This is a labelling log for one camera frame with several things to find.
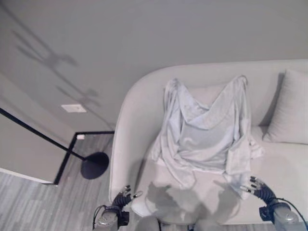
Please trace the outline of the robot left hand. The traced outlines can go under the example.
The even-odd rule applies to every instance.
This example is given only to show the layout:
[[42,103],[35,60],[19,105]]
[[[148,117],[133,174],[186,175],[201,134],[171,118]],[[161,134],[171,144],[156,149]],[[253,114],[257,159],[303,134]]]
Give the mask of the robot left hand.
[[112,206],[117,207],[125,207],[128,205],[132,200],[141,197],[143,195],[143,191],[137,191],[133,195],[131,195],[131,188],[130,185],[126,185],[120,192],[117,194],[115,199],[112,202]]

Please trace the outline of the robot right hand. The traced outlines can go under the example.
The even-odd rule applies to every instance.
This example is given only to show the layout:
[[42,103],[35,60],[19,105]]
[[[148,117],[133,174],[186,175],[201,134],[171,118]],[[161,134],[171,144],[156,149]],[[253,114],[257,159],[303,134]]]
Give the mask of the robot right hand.
[[250,177],[249,186],[241,185],[240,189],[246,193],[254,195],[267,205],[276,199],[276,195],[272,189],[255,176]]

